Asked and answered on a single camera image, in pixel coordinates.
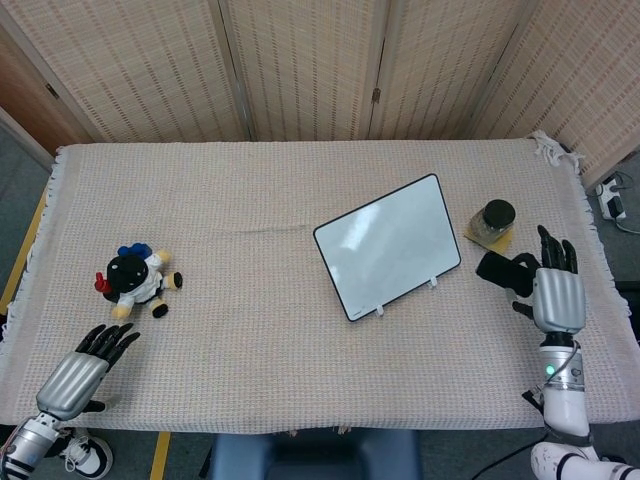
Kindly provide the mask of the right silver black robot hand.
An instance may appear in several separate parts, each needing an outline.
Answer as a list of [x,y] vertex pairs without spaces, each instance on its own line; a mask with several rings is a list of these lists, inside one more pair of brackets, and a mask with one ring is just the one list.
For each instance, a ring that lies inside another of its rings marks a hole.
[[514,301],[512,307],[545,334],[577,334],[586,324],[586,294],[576,250],[569,240],[557,240],[543,225],[537,226],[537,232],[540,259],[525,252],[510,260],[530,284],[523,298],[531,298],[531,304]]

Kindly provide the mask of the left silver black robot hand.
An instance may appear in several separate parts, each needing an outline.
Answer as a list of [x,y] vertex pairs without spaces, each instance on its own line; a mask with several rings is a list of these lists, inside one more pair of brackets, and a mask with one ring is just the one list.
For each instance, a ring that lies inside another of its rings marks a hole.
[[66,354],[36,395],[40,412],[66,422],[84,413],[101,413],[113,400],[93,397],[127,348],[139,337],[132,323],[98,325]]

